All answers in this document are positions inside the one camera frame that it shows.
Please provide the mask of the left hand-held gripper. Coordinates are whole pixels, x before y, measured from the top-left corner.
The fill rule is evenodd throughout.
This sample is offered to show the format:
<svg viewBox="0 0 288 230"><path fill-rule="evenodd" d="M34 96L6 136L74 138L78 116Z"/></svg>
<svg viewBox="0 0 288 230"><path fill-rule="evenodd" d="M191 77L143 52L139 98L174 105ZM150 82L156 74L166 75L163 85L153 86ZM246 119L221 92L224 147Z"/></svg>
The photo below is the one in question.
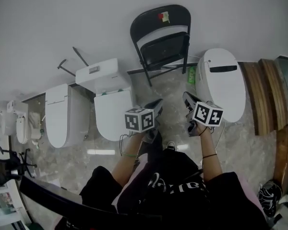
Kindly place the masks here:
<svg viewBox="0 0 288 230"><path fill-rule="evenodd" d="M157 99L144 106L135 107L125 112L126 129L133 133L145 133L143 141L153 143L160 126L158 117L163 111L163 99Z"/></svg>

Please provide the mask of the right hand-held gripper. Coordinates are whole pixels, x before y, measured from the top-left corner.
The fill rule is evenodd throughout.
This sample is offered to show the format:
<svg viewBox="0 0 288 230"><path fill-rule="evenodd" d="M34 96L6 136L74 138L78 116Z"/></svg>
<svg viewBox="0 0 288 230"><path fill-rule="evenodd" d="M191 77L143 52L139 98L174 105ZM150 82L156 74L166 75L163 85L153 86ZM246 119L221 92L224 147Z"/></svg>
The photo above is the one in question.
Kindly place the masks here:
<svg viewBox="0 0 288 230"><path fill-rule="evenodd" d="M186 117L185 128L189 137L200 136L201 132L197 131L198 125L201 124L214 131L214 127L219 127L224 109L213 104L212 102L204 102L195 95L184 92L183 101L188 113Z"/></svg>

